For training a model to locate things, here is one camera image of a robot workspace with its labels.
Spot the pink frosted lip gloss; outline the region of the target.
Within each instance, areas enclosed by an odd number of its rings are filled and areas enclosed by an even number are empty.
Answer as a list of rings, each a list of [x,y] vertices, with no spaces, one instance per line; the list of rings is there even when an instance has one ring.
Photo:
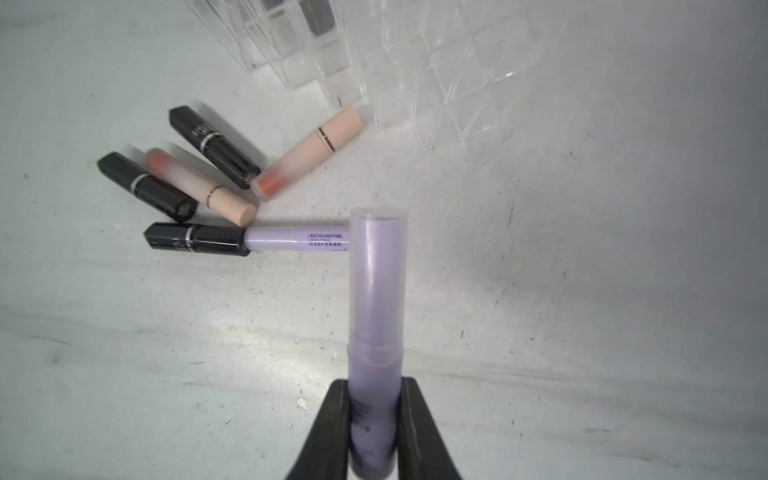
[[[146,165],[161,179],[239,227],[248,227],[255,219],[254,204],[163,150],[148,151]]]

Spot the black gold-band lipstick top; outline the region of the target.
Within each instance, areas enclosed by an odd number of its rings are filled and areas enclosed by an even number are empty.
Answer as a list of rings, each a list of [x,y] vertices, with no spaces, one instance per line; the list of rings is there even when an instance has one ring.
[[[335,16],[329,0],[301,0],[299,6],[314,36],[321,36],[335,28]]]

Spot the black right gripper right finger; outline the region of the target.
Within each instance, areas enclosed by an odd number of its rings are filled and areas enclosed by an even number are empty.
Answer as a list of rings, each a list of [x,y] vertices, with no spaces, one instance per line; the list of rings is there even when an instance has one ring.
[[[397,414],[397,467],[400,480],[461,480],[421,388],[403,377]]]

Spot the lilac lip gloss tube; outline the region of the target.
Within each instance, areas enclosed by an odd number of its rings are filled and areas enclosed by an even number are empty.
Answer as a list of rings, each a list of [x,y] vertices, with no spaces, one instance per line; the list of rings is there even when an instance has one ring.
[[[350,218],[348,390],[351,457],[361,479],[394,468],[403,365],[407,216],[361,208]]]

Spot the black silver-band lipstick Shuzili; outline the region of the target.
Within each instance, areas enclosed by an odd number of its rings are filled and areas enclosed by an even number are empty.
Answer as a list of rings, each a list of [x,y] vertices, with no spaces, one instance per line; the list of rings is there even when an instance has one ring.
[[[247,257],[246,230],[239,227],[191,223],[160,223],[149,226],[144,237],[152,249]]]

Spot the lilac tube black cap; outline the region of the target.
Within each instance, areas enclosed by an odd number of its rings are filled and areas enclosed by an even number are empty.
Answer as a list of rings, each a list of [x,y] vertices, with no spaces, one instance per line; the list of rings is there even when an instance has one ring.
[[[252,227],[244,234],[250,251],[345,252],[350,245],[346,226]]]

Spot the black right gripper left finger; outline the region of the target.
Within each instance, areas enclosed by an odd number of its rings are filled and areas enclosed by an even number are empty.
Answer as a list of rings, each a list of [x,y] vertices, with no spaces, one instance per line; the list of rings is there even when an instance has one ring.
[[[348,382],[334,380],[323,399],[288,480],[345,480],[350,449]]]

